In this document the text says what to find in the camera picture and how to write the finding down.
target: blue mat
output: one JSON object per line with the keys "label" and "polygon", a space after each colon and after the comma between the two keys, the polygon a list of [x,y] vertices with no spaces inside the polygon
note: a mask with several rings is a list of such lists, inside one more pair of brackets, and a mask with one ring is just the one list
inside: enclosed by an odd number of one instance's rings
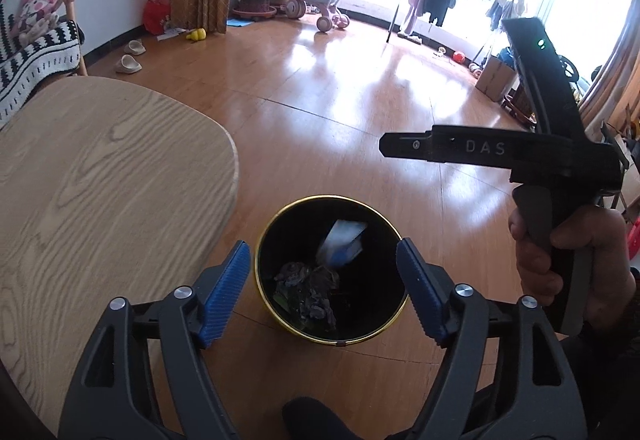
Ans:
{"label": "blue mat", "polygon": [[244,27],[251,25],[253,22],[251,20],[236,20],[235,18],[229,18],[226,21],[227,27]]}

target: toy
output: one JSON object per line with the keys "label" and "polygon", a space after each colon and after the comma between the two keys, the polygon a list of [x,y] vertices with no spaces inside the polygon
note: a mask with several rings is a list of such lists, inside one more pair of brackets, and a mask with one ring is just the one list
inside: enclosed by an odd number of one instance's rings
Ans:
{"label": "toy", "polygon": [[320,11],[320,17],[316,21],[316,27],[321,32],[329,32],[337,27],[346,29],[349,27],[349,17],[338,10],[340,0],[289,0],[286,5],[287,17],[291,20],[299,20],[306,14],[307,5]]}
{"label": "toy", "polygon": [[22,0],[18,22],[12,29],[12,36],[18,36],[22,48],[31,45],[58,24],[56,11],[60,0]]}
{"label": "toy", "polygon": [[471,72],[476,79],[479,79],[482,74],[482,67],[477,63],[470,63],[469,72]]}
{"label": "toy", "polygon": [[194,43],[201,42],[206,37],[207,37],[207,31],[204,29],[191,30],[191,32],[187,34],[187,40],[191,40]]}
{"label": "toy", "polygon": [[463,64],[463,62],[465,62],[466,56],[464,55],[463,52],[454,52],[453,53],[453,61],[455,61],[458,64]]}

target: trash can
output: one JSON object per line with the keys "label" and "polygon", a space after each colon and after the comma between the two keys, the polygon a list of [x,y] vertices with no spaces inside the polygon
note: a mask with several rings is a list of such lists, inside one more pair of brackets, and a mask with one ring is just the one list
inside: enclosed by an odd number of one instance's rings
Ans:
{"label": "trash can", "polygon": [[[330,294],[335,329],[326,322],[311,327],[274,301],[274,277],[290,261],[315,264],[318,246],[336,220],[367,224],[362,252],[338,269],[339,287]],[[379,334],[398,317],[407,300],[396,269],[396,246],[401,236],[371,207],[346,197],[316,195],[297,200],[272,218],[258,241],[254,273],[266,307],[283,327],[315,343],[346,346]]]}

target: cartoon pillow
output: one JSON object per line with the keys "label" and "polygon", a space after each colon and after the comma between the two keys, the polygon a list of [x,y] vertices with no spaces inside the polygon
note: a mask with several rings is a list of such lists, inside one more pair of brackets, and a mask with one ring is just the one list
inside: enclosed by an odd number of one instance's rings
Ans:
{"label": "cartoon pillow", "polygon": [[25,47],[58,24],[58,0],[21,0],[20,11],[12,28],[12,36],[18,36]]}

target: black sleeve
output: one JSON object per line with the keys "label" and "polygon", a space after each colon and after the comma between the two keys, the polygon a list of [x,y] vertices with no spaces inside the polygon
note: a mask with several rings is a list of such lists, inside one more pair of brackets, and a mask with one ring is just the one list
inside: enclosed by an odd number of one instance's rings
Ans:
{"label": "black sleeve", "polygon": [[618,356],[640,356],[640,273],[631,269],[636,278],[636,294],[626,306],[616,326],[606,333],[595,332],[585,323],[580,336],[594,351],[610,360]]}
{"label": "black sleeve", "polygon": [[640,438],[640,274],[636,294],[606,334],[585,324],[562,341],[580,388],[589,440]]}

